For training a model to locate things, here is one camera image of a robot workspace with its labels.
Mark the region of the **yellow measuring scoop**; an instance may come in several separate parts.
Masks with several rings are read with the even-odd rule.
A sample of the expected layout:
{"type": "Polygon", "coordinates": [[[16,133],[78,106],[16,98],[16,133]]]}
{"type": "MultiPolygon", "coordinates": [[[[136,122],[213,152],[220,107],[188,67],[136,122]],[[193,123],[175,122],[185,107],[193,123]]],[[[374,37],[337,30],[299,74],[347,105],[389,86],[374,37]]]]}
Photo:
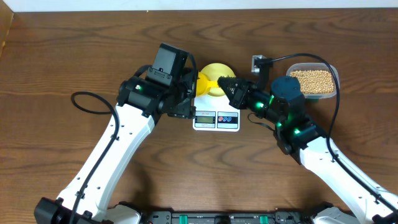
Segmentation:
{"type": "Polygon", "coordinates": [[[196,96],[210,95],[223,96],[224,92],[218,85],[218,79],[221,75],[217,73],[205,74],[198,73],[196,96]]]}

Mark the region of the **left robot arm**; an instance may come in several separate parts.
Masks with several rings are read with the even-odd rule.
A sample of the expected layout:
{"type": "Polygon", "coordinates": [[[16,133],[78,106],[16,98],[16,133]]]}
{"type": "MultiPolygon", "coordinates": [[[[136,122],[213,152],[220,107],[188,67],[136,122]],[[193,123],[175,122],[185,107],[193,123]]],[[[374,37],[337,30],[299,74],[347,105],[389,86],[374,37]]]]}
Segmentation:
{"type": "Polygon", "coordinates": [[[119,179],[160,117],[193,119],[198,70],[194,56],[162,43],[154,63],[143,65],[119,87],[102,137],[76,177],[56,199],[41,198],[37,223],[139,223],[141,212],[121,203],[109,208],[119,179]]]}

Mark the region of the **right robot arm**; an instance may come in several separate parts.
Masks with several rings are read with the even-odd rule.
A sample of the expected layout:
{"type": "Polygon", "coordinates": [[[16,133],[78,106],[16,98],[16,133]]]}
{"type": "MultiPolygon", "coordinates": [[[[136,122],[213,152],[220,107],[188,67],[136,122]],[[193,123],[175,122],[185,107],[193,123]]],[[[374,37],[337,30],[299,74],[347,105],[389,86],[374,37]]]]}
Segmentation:
{"type": "Polygon", "coordinates": [[[359,223],[397,223],[397,195],[381,187],[351,162],[330,137],[305,111],[305,96],[297,78],[283,76],[264,88],[269,69],[275,61],[255,58],[259,80],[220,77],[218,86],[230,106],[250,110],[260,119],[274,124],[271,128],[281,151],[313,172],[339,196],[359,223]]]}

